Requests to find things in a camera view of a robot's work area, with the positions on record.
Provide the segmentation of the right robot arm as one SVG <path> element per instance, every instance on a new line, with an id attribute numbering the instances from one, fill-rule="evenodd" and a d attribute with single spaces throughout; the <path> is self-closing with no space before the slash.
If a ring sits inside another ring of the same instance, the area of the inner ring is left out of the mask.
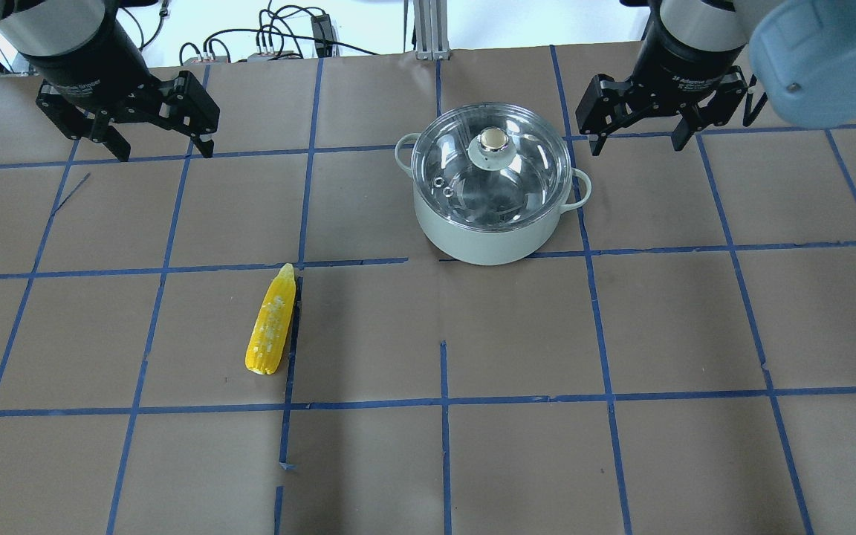
<path id="1" fill-rule="evenodd" d="M 856 120 L 856 1 L 649 1 L 629 77 L 598 74 L 575 109 L 598 155 L 609 135 L 652 117 L 677 117 L 670 140 L 723 126 L 744 106 L 824 129 Z"/>

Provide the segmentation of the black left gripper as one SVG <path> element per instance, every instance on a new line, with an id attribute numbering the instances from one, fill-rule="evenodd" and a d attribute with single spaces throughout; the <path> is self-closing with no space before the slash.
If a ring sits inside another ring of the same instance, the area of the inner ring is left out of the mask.
<path id="1" fill-rule="evenodd" d="M 220 109 L 198 78 L 157 78 L 117 21 L 114 1 L 7 1 L 0 31 L 43 76 L 38 107 L 63 135 L 104 146 L 128 162 L 121 124 L 186 135 L 212 158 Z"/>

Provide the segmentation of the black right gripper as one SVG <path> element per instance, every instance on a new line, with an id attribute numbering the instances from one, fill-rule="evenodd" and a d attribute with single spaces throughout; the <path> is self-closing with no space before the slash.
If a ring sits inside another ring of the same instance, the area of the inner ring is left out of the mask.
<path id="1" fill-rule="evenodd" d="M 608 136 L 640 120 L 680 117 L 670 132 L 680 152 L 707 126 L 723 126 L 746 98 L 748 81 L 735 64 L 746 45 L 731 1 L 629 1 L 649 8 L 638 61 L 623 81 L 591 79 L 575 109 L 577 131 L 592 156 Z"/>

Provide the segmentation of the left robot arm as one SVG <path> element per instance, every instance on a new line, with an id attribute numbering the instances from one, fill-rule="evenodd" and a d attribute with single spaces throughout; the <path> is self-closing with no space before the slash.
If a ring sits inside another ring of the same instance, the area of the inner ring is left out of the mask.
<path id="1" fill-rule="evenodd" d="M 132 147 L 119 124 L 187 136 L 211 157 L 220 109 L 182 70 L 162 80 L 117 20 L 117 1 L 0 1 L 0 34 L 43 77 L 35 103 L 61 135 L 104 146 L 119 161 Z"/>

